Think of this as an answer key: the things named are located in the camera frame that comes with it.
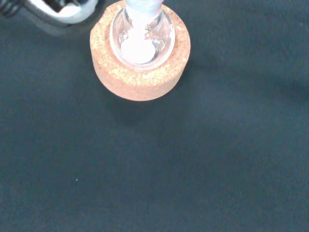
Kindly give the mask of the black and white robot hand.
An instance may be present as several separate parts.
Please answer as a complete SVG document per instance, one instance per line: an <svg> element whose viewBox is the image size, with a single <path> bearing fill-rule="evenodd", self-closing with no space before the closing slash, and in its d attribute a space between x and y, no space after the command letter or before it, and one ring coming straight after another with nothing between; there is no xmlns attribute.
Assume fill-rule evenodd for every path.
<svg viewBox="0 0 309 232"><path fill-rule="evenodd" d="M44 32L73 38L90 32L106 9L104 0L2 0L0 16L21 15Z"/></svg>

